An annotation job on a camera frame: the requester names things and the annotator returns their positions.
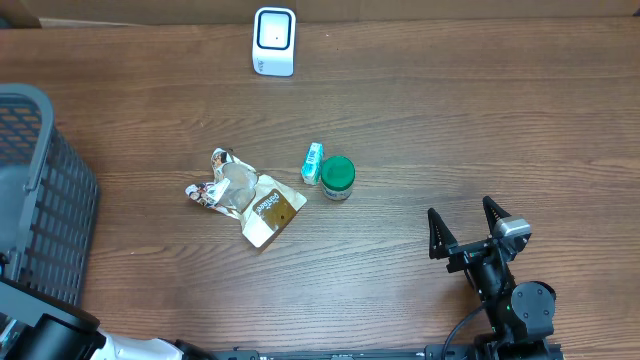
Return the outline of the brown white snack bag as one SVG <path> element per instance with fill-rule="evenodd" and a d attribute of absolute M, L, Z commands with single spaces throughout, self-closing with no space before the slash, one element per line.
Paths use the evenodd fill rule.
<path fill-rule="evenodd" d="M 185 194 L 208 209 L 238 220 L 242 235 L 256 248 L 269 244 L 307 202 L 298 191 L 222 148 L 212 153 L 211 166 L 214 180 L 191 184 Z"/>

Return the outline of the white barcode scanner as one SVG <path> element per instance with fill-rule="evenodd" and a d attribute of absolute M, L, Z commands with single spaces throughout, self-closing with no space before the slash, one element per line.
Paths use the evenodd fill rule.
<path fill-rule="evenodd" d="M 290 77 L 294 74 L 297 19 L 284 7 L 265 6 L 254 16 L 252 63 L 263 76 Z"/>

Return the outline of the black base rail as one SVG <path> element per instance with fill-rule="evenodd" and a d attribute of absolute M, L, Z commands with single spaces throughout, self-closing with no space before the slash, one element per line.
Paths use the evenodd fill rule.
<path fill-rule="evenodd" d="M 441 360 L 444 346 L 427 345 L 423 349 L 409 350 L 334 350 L 334 351 L 298 351 L 298 352 L 258 352 L 256 350 L 233 350 L 213 352 L 216 360 Z M 564 360 L 559 345 L 513 346 L 503 348 L 496 359 L 506 360 Z"/>

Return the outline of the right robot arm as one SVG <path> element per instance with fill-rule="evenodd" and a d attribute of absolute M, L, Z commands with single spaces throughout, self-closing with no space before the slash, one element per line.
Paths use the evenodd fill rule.
<path fill-rule="evenodd" d="M 518 284 L 508 263 L 522 252 L 532 235 L 531 225 L 513 216 L 491 197 L 482 200 L 489 235 L 466 245 L 456 240 L 440 214 L 428 210 L 429 257 L 446 259 L 447 271 L 462 271 L 478 294 L 480 305 L 463 318 L 442 345 L 427 345 L 427 359 L 552 360 L 564 357 L 561 347 L 547 338 L 554 333 L 555 290 L 541 281 Z M 485 313 L 491 331 L 471 344 L 453 344 L 462 327 Z"/>

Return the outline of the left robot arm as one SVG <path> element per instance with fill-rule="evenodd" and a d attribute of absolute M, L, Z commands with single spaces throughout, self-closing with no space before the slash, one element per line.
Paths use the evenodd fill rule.
<path fill-rule="evenodd" d="M 1 280 L 1 357 L 19 360 L 212 359 L 183 341 L 112 335 L 93 315 L 15 281 Z"/>

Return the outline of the small teal white box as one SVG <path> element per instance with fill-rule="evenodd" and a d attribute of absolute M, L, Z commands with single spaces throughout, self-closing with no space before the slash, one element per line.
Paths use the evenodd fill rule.
<path fill-rule="evenodd" d="M 308 185 L 317 185 L 321 176 L 324 146 L 321 143 L 310 144 L 301 167 L 301 177 Z"/>

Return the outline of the grey plastic mesh basket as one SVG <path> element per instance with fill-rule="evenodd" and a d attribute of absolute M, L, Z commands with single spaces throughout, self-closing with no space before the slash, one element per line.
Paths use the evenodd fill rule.
<path fill-rule="evenodd" d="M 79 305 L 99 199 L 97 177 L 57 130 L 49 97 L 2 85 L 2 278 Z"/>

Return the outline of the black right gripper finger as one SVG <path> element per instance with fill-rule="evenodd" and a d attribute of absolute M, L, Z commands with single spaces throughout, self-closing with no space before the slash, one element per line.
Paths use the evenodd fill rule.
<path fill-rule="evenodd" d="M 500 207 L 490 196 L 484 196 L 482 199 L 483 209 L 487 219 L 490 233 L 494 232 L 494 228 L 499 220 L 510 217 L 510 214 Z"/>
<path fill-rule="evenodd" d="M 458 246 L 458 242 L 434 208 L 430 208 L 427 215 L 429 223 L 429 258 L 448 258 L 451 251 Z"/>

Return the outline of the green lid jar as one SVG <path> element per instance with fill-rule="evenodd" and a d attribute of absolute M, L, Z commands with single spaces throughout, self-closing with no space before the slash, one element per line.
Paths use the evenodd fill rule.
<path fill-rule="evenodd" d="M 346 200 L 353 191 L 356 169 L 345 156 L 329 157 L 321 168 L 323 193 L 331 200 Z"/>

